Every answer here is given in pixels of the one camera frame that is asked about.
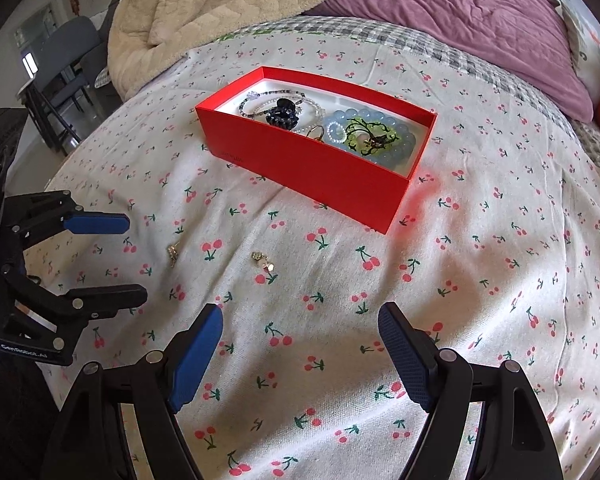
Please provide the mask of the gold flower earring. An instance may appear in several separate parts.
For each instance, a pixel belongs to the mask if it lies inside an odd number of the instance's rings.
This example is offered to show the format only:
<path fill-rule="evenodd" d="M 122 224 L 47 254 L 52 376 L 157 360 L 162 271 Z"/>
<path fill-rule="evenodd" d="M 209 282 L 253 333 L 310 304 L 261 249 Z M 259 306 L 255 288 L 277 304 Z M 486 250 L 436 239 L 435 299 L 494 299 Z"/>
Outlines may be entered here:
<path fill-rule="evenodd" d="M 251 259 L 266 272 L 273 272 L 275 269 L 274 263 L 263 252 L 253 252 Z"/>

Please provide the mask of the red jewelry box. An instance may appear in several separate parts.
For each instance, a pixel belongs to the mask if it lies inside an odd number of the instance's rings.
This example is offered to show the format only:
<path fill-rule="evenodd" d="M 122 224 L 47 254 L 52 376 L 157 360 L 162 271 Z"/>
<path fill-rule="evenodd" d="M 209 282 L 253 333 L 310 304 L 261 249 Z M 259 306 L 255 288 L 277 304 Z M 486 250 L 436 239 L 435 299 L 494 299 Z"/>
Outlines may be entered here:
<path fill-rule="evenodd" d="M 297 105 L 298 125 L 265 113 Z M 387 233 L 438 115 L 387 93 L 326 76 L 262 66 L 195 107 L 211 153 Z"/>

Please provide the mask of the small gold earring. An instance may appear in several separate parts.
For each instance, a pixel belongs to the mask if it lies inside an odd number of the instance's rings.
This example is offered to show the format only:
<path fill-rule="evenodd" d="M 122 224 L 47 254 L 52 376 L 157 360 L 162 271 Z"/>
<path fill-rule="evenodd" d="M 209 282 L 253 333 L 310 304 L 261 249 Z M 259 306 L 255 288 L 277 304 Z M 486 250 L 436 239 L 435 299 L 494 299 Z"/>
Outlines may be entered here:
<path fill-rule="evenodd" d="M 166 248 L 166 252 L 168 253 L 170 266 L 172 266 L 172 268 L 174 268 L 174 266 L 178 262 L 178 257 L 180 256 L 180 253 L 178 252 L 178 243 L 170 244 Z"/>

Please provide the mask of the cherry print bed sheet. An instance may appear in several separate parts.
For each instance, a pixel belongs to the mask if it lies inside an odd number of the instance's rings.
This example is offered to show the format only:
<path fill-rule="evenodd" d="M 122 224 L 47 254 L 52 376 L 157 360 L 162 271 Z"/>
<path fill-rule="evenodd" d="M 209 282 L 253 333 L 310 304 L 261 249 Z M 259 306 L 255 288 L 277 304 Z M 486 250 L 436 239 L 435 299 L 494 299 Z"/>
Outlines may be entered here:
<path fill-rule="evenodd" d="M 259 66 L 437 113 L 386 234 L 210 153 L 196 105 Z M 567 478 L 600 461 L 600 167 L 571 129 L 482 80 L 349 38 L 220 40 L 125 103 L 50 187 L 123 211 L 131 227 L 60 234 L 28 251 L 29 272 L 55 292 L 148 292 L 143 307 L 91 325 L 71 365 L 44 367 L 50 392 L 62 402 L 85 363 L 132 364 L 217 304 L 223 336 L 178 415 L 208 479 L 396 478 L 425 416 L 378 336 L 387 301 L 470 362 L 517 361 Z"/>

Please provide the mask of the grey chair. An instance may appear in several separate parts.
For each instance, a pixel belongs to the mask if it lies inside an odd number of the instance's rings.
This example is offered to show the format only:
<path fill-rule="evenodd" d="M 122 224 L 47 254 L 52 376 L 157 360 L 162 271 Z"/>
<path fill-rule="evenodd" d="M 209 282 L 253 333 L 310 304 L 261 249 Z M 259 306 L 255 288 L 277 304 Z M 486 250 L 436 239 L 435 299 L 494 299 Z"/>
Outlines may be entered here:
<path fill-rule="evenodd" d="M 104 35 L 86 16 L 65 22 L 45 40 L 38 71 L 19 91 L 19 99 L 51 150 L 64 152 L 65 140 L 79 139 L 60 112 L 79 93 L 104 117 L 120 106 L 120 96 L 107 79 L 107 55 Z"/>

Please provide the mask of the beige fleece blanket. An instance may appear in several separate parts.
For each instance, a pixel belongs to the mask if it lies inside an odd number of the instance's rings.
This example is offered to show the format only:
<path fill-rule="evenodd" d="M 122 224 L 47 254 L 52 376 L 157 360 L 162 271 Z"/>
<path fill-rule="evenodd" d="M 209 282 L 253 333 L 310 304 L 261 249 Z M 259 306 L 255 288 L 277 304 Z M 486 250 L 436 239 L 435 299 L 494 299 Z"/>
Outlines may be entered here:
<path fill-rule="evenodd" d="M 194 47 L 237 29 L 292 18 L 324 0 L 120 0 L 108 39 L 108 70 L 122 100 Z"/>

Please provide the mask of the grey checked bed sheet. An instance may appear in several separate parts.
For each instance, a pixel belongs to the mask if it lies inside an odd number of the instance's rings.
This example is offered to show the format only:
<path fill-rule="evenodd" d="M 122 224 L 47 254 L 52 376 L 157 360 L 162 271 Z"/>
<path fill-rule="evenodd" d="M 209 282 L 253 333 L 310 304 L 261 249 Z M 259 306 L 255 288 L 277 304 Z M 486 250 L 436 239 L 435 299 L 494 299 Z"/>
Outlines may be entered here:
<path fill-rule="evenodd" d="M 565 113 L 558 110 L 557 105 L 546 92 L 514 75 L 511 70 L 451 47 L 426 32 L 386 22 L 364 20 L 364 18 L 294 16 L 276 22 L 246 26 L 229 32 L 220 39 L 227 41 L 242 36 L 274 36 L 285 32 L 349 38 L 366 44 L 382 44 L 399 52 L 418 54 L 427 61 L 434 60 L 463 75 L 482 80 L 495 90 L 508 93 L 517 101 L 530 105 L 556 125 L 571 129 L 585 154 L 600 167 L 600 128 L 597 125 L 568 118 Z"/>

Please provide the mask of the white printed pillow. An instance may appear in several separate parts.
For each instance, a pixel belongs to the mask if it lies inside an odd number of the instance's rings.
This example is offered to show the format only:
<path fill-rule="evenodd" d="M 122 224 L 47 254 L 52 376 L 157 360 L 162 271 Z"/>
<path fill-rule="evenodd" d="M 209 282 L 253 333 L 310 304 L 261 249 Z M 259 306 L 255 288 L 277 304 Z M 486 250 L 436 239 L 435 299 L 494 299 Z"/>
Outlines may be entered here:
<path fill-rule="evenodd" d="M 565 22 L 571 62 L 594 106 L 600 102 L 600 42 L 570 0 L 558 0 Z"/>

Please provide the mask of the purple quilt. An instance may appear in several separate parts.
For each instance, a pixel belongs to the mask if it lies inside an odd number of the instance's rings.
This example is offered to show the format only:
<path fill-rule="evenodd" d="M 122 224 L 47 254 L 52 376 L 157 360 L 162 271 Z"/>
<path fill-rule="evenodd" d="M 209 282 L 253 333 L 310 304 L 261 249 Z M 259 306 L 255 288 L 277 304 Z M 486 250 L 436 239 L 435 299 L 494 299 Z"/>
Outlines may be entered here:
<path fill-rule="evenodd" d="M 325 0 L 318 16 L 366 18 L 426 32 L 544 92 L 590 122 L 594 102 L 573 67 L 573 34 L 556 0 Z"/>

